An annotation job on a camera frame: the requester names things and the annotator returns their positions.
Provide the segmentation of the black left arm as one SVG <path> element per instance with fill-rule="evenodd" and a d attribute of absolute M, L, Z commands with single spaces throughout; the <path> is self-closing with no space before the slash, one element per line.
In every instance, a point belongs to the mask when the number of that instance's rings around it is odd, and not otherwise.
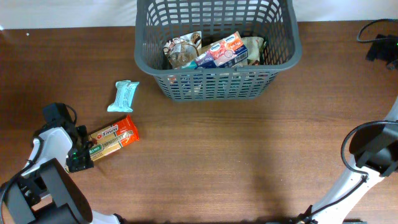
<path fill-rule="evenodd" d="M 22 170 L 1 186 L 1 206 L 15 223 L 117 224 L 126 219 L 91 209 L 69 174 L 94 166 L 86 126 L 65 103 L 43 109 L 45 124 L 32 137 L 32 152 Z"/>

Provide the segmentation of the brown snack bag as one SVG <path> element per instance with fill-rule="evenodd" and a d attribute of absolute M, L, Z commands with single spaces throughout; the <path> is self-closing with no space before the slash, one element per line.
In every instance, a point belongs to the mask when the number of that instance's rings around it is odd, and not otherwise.
<path fill-rule="evenodd" d="M 163 53 L 172 68 L 182 67 L 198 57 L 201 40 L 201 31 L 196 31 L 166 41 Z"/>

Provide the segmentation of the beige powder pouch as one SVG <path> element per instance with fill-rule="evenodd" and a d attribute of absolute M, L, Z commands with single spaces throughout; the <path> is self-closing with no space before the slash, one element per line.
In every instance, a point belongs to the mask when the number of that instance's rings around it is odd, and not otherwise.
<path fill-rule="evenodd" d="M 213 46 L 213 44 L 209 44 L 209 45 L 207 45 L 207 46 L 202 47 L 200 53 L 201 53 L 201 54 L 205 53 L 205 52 L 206 52 L 207 50 L 209 50 L 212 46 Z"/>

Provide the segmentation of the Kleenex tissue multipack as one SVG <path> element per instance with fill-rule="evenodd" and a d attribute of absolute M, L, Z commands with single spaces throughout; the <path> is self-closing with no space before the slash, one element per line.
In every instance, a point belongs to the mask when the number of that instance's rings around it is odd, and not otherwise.
<path fill-rule="evenodd" d="M 180 68 L 230 68 L 247 57 L 248 49 L 243 44 L 239 32 L 235 32 L 213 43 L 209 50 Z"/>

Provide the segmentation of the orange spaghetti packet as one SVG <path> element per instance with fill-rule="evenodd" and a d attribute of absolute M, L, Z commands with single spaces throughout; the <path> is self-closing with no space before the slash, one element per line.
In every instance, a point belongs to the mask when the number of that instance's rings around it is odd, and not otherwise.
<path fill-rule="evenodd" d="M 94 146 L 90 149 L 90 156 L 94 163 L 123 147 L 139 140 L 139 133 L 130 115 L 110 123 L 107 126 L 88 135 Z"/>

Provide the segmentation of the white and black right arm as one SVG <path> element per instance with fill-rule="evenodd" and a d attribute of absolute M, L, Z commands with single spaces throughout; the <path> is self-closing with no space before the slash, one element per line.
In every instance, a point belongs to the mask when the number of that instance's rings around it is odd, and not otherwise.
<path fill-rule="evenodd" d="M 397 102 L 383 120 L 363 123 L 344 138 L 345 170 L 326 195 L 292 223 L 344 223 L 375 185 L 397 172 Z"/>

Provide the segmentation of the mint green bar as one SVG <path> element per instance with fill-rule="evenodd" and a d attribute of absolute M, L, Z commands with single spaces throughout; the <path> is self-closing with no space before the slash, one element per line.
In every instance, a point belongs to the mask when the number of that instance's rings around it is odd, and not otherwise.
<path fill-rule="evenodd" d="M 107 112 L 132 113 L 132 102 L 139 82 L 130 80 L 117 81 L 115 101 L 107 107 Z"/>

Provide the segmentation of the green snack bag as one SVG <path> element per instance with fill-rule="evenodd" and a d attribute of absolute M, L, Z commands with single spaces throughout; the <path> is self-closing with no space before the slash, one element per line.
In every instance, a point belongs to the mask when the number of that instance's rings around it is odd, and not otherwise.
<path fill-rule="evenodd" d="M 262 37 L 243 37 L 243 44 L 248 49 L 248 65 L 261 65 L 264 63 L 264 51 L 267 47 L 267 39 Z"/>

